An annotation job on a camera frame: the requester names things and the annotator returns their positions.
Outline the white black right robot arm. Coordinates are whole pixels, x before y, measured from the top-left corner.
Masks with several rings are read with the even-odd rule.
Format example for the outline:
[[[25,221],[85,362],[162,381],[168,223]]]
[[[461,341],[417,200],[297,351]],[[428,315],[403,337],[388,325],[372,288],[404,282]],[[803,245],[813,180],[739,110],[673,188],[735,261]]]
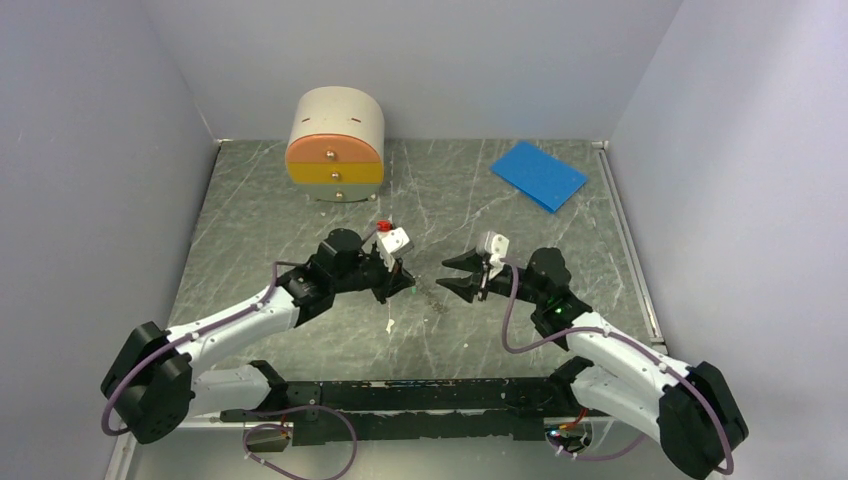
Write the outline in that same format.
[[[733,451],[749,429],[722,372],[661,354],[615,327],[571,290],[559,249],[535,250],[525,267],[475,250],[442,264],[466,272],[438,282],[463,300],[507,298],[500,334],[507,352],[553,343],[572,353],[565,378],[549,390],[556,411],[608,414],[655,441],[693,479],[734,473]]]

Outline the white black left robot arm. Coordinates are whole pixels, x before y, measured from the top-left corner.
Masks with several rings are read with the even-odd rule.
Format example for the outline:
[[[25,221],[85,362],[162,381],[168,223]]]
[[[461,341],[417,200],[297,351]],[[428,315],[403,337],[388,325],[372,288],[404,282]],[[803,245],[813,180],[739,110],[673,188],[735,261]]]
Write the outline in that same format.
[[[187,418],[243,410],[272,420],[291,408],[289,385],[266,361],[218,370],[216,364],[266,337],[330,310],[340,294],[369,290],[381,304],[414,286],[402,257],[406,231],[381,222],[366,236],[339,228],[305,262],[276,261],[267,287],[231,307],[172,328],[136,327],[106,373],[102,432],[162,439]]]

